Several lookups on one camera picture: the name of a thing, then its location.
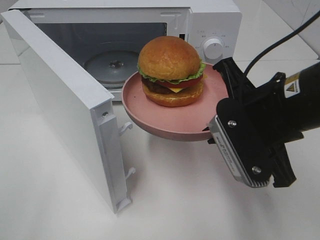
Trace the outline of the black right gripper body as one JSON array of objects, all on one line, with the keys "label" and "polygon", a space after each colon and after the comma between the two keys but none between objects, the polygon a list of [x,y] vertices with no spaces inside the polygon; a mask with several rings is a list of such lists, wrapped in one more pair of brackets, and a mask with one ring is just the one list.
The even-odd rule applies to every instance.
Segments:
[{"label": "black right gripper body", "polygon": [[286,112],[285,78],[278,72],[259,87],[228,82],[232,96],[218,102],[216,115],[238,155],[271,155],[271,148],[303,138]]}]

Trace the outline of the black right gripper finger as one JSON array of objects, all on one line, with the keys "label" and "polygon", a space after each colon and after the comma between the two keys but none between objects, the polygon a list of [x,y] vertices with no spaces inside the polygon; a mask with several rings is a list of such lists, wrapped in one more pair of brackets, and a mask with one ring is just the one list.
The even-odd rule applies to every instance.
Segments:
[{"label": "black right gripper finger", "polygon": [[244,76],[244,73],[232,57],[220,60],[212,68],[221,75],[228,97],[231,99],[242,100],[246,94],[251,93],[255,89],[253,83]]},{"label": "black right gripper finger", "polygon": [[274,188],[286,188],[296,181],[287,149],[284,143],[274,143],[269,146],[270,159],[272,162],[271,173]]}]

